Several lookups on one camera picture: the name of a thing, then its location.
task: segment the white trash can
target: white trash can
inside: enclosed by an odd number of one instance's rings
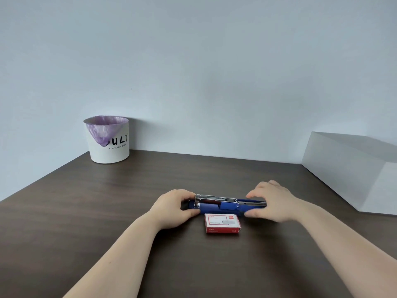
[[[129,156],[128,119],[118,116],[95,116],[84,120],[91,160],[115,163]]]

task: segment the person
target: person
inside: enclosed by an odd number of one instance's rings
[[[199,214],[198,209],[180,209],[183,200],[194,197],[187,190],[161,195],[64,298],[136,297],[154,237],[159,230],[174,228]],[[296,198],[274,180],[260,182],[246,197],[262,197],[268,205],[247,211],[247,217],[301,223],[354,297],[397,296],[397,260],[324,209]]]

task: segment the person's right arm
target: person's right arm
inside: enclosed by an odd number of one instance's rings
[[[268,206],[249,210],[245,216],[301,223],[354,297],[397,296],[397,260],[336,217],[273,180],[260,182],[247,194],[252,197],[264,198]]]

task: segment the dark brown tabletop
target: dark brown tabletop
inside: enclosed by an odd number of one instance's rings
[[[397,217],[359,213],[302,165],[136,150],[101,165],[86,153],[0,202],[0,297],[62,297],[168,190],[242,198],[270,179],[397,257]],[[298,223],[241,225],[206,234],[200,215],[161,231],[139,297],[351,297]]]

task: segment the forearm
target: forearm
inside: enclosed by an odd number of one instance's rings
[[[158,230],[148,214],[139,217],[64,298],[136,297]]]
[[[355,297],[395,297],[397,261],[324,209],[303,202],[297,220]]]

